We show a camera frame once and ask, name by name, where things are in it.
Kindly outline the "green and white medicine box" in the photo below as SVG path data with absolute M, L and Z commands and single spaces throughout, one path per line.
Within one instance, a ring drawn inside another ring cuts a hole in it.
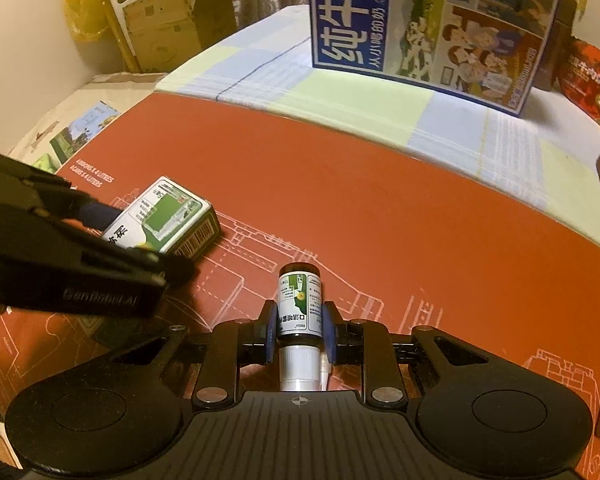
M 102 238 L 122 248 L 144 248 L 198 259 L 221 234 L 212 203 L 168 177 L 158 177 L 122 209 Z

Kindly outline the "spray bottle with green label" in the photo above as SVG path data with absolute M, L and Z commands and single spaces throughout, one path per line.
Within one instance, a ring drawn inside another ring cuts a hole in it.
M 278 277 L 277 341 L 282 391 L 325 391 L 330 364 L 323 341 L 323 286 L 314 264 L 292 262 Z

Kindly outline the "green milk box on floor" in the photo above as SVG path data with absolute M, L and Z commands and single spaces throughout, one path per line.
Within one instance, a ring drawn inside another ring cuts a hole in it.
M 44 151 L 33 159 L 31 165 L 54 174 L 119 115 L 120 113 L 108 104 L 97 102 L 58 133 L 47 136 Z

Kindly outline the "red printed cardboard mat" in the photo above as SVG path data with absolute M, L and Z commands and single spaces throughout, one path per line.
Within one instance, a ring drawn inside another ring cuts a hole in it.
M 30 479 L 600 479 L 600 245 L 519 200 L 378 143 L 155 93 L 56 174 L 123 209 L 158 177 L 212 203 L 221 234 L 166 286 L 151 333 L 20 382 L 5 430 Z M 192 395 L 215 326 L 277 304 L 292 262 L 323 304 L 388 330 L 402 408 L 240 370 L 242 400 Z M 12 308 L 0 351 L 78 314 Z

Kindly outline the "brown cardboard boxes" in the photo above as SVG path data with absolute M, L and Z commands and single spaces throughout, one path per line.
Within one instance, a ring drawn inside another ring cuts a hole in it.
M 102 0 L 131 73 L 169 73 L 236 32 L 233 0 Z

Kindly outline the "pastel checkered tablecloth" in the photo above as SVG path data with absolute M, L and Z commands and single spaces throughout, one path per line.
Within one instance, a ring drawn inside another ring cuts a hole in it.
M 475 178 L 600 245 L 600 127 L 557 91 L 522 114 L 312 65 L 307 6 L 250 25 L 161 79 L 160 92 L 314 122 Z

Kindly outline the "blue milk carton box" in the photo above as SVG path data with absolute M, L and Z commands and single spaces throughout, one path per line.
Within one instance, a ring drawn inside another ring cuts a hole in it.
M 309 0 L 312 62 L 517 116 L 559 0 Z

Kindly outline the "red snack bag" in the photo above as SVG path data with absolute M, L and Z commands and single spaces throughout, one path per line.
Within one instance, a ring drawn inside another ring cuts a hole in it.
M 600 126 L 600 49 L 572 38 L 557 78 L 562 93 Z

